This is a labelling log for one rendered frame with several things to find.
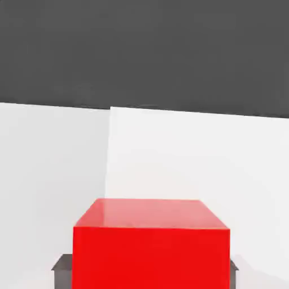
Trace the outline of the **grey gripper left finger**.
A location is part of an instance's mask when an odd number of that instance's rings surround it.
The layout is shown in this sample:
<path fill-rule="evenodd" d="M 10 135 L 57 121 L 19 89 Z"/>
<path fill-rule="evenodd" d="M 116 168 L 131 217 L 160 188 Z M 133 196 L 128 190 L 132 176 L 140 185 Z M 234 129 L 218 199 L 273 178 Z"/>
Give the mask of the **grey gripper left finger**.
<path fill-rule="evenodd" d="M 39 259 L 33 281 L 33 289 L 71 289 L 72 254 L 64 253 L 52 263 Z"/>

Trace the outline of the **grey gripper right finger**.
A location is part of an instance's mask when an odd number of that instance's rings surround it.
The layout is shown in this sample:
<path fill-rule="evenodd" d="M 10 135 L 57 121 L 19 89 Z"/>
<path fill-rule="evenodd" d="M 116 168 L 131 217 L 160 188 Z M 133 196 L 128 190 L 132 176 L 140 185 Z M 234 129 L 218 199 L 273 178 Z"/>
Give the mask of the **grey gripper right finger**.
<path fill-rule="evenodd" d="M 230 269 L 230 289 L 257 288 L 255 271 L 241 255 L 231 257 Z"/>

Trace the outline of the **small red cube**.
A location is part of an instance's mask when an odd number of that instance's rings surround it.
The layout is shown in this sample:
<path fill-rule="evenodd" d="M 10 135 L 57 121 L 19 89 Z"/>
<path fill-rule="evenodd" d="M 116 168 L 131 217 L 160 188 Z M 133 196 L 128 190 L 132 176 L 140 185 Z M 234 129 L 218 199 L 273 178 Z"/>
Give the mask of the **small red cube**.
<path fill-rule="evenodd" d="M 73 228 L 72 289 L 230 289 L 230 229 L 198 200 L 99 198 Z"/>

